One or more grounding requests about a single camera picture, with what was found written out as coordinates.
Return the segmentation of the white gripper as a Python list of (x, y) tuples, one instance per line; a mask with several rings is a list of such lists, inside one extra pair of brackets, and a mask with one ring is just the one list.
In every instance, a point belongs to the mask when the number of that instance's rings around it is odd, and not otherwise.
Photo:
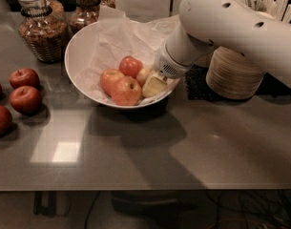
[(157, 72), (151, 72), (147, 77), (142, 87), (142, 95), (147, 98), (161, 93), (167, 88), (167, 77), (181, 78), (193, 64), (194, 53), (189, 47), (175, 47), (163, 42), (154, 59)]

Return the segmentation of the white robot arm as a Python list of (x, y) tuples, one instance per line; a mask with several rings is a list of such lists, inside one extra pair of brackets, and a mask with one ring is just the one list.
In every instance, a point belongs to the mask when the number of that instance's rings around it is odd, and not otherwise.
[(251, 9), (252, 0), (181, 0), (176, 28), (156, 52), (142, 88), (165, 94), (202, 56), (222, 46), (240, 52), (291, 88), (291, 24)]

